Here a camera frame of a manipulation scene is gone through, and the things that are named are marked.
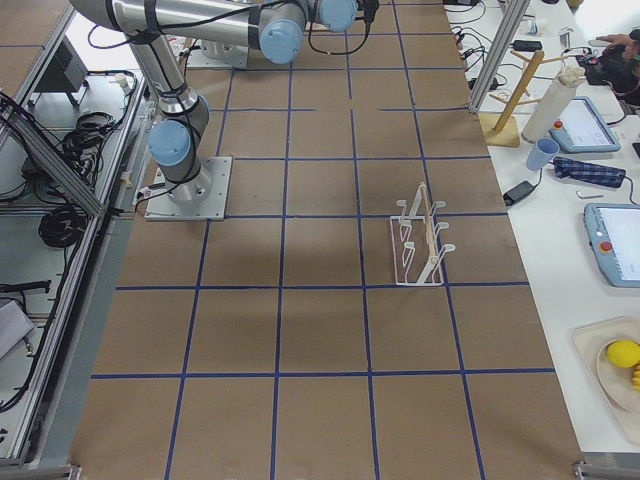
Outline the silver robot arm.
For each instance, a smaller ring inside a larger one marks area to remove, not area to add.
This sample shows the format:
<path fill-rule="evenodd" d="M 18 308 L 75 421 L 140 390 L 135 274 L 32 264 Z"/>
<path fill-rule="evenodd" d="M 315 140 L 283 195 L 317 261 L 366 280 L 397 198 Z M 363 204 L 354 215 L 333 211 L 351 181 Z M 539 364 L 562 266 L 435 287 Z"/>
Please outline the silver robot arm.
<path fill-rule="evenodd" d="M 209 121 L 204 99 L 186 80 L 171 35 L 260 51 L 274 64 L 298 55 L 314 25 L 342 33 L 354 22 L 370 27 L 376 1 L 75 1 L 95 25 L 125 35 L 155 93 L 163 120 L 152 128 L 148 148 L 176 204 L 204 199 L 213 187 L 197 149 Z"/>

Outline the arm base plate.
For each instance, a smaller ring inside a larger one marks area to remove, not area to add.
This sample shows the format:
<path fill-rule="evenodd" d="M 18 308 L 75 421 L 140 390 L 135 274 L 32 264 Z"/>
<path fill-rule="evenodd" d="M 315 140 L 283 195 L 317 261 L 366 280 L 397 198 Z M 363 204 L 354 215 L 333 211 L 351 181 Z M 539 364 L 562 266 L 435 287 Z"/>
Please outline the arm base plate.
<path fill-rule="evenodd" d="M 177 186 L 166 180 L 165 168 L 156 170 L 156 180 L 165 184 L 160 194 L 146 203 L 148 221 L 221 221 L 225 217 L 231 157 L 201 157 L 200 172 L 190 182 Z"/>

